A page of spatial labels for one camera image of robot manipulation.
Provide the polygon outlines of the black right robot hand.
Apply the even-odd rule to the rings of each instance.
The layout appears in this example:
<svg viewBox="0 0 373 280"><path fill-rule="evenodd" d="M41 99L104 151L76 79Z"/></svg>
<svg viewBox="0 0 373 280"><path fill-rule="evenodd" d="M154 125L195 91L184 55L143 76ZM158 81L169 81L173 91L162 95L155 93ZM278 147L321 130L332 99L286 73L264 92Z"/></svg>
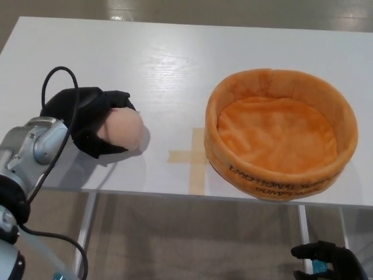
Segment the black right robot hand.
<svg viewBox="0 0 373 280"><path fill-rule="evenodd" d="M293 272L295 279L368 279L363 266L356 255L345 247L339 247L334 243L318 241L295 246L291 249L293 257L301 260L317 260L332 265L332 269L325 272L307 274L296 270Z"/></svg>

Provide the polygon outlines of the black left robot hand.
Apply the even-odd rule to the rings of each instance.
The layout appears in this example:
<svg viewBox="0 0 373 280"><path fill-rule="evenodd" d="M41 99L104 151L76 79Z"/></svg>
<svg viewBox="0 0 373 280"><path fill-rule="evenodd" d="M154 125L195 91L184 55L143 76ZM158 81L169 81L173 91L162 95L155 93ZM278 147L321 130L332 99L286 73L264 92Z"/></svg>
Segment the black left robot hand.
<svg viewBox="0 0 373 280"><path fill-rule="evenodd" d="M63 121L72 129L75 146L96 159L136 149L142 138L142 120L127 92L80 87L76 102L76 90L64 89L43 105L40 115Z"/></svg>

